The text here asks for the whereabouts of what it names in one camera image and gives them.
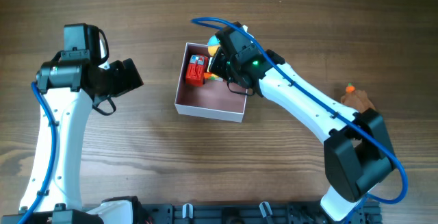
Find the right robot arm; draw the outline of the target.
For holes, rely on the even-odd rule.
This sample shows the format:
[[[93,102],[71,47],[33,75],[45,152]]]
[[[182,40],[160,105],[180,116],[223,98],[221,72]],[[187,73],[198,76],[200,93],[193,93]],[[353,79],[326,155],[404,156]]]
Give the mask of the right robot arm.
[[[219,27],[207,45],[214,75],[280,105],[322,143],[330,187],[320,207],[330,220],[349,223],[373,187],[394,170],[405,173],[373,108],[358,111],[326,96],[238,22]]]

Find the white box pink interior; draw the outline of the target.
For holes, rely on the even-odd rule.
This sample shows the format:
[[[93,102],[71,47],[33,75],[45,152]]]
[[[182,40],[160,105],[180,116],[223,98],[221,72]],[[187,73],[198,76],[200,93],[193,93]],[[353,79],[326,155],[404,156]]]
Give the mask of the white box pink interior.
[[[186,43],[179,81],[175,96],[175,107],[179,114],[207,119],[241,123],[244,118],[246,96],[243,88],[236,84],[207,80],[202,86],[191,86],[185,82],[185,73],[192,55],[207,55],[207,45]]]

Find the small colourful puzzle cube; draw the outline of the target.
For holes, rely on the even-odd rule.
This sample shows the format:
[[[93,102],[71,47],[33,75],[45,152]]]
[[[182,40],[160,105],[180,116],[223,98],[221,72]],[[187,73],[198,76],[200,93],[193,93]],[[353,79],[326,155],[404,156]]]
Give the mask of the small colourful puzzle cube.
[[[205,78],[209,79],[209,80],[220,81],[220,82],[223,81],[223,78],[221,78],[213,73],[206,73]]]

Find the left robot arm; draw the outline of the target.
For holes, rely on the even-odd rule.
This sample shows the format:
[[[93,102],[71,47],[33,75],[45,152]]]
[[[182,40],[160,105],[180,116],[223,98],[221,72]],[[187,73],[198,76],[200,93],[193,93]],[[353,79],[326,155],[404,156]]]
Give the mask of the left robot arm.
[[[40,104],[40,128],[31,177],[18,214],[2,223],[143,223],[137,197],[114,197],[85,210],[79,185],[83,136],[99,104],[143,85],[132,59],[108,62],[102,29],[64,26],[64,48],[44,62],[31,89]]]

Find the red toy truck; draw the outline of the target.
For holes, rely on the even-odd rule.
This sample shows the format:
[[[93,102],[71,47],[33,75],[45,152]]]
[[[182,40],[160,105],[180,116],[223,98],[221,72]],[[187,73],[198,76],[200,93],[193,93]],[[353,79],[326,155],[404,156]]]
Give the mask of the red toy truck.
[[[185,73],[185,82],[191,86],[202,86],[205,81],[209,58],[205,55],[191,55]]]

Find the brown plush capybara toy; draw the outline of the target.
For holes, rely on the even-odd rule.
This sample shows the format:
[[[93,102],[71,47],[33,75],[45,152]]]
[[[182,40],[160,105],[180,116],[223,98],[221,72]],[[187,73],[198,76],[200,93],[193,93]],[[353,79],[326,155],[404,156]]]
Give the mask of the brown plush capybara toy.
[[[354,108],[360,113],[368,109],[376,109],[374,104],[369,100],[366,91],[356,89],[351,83],[347,85],[346,94],[341,97],[341,103]]]

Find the yellow duck toy blue hat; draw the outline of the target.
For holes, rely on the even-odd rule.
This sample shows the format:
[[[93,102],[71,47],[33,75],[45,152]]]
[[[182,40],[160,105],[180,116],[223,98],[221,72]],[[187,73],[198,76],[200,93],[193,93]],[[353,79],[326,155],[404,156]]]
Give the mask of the yellow duck toy blue hat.
[[[212,36],[208,43],[207,43],[207,50],[208,50],[208,54],[209,54],[209,62],[208,62],[208,67],[207,70],[204,72],[204,78],[205,78],[205,74],[206,73],[212,73],[209,68],[212,64],[212,60],[213,60],[213,56],[214,54],[217,52],[217,50],[220,47],[220,43],[219,40],[216,38],[216,36]]]

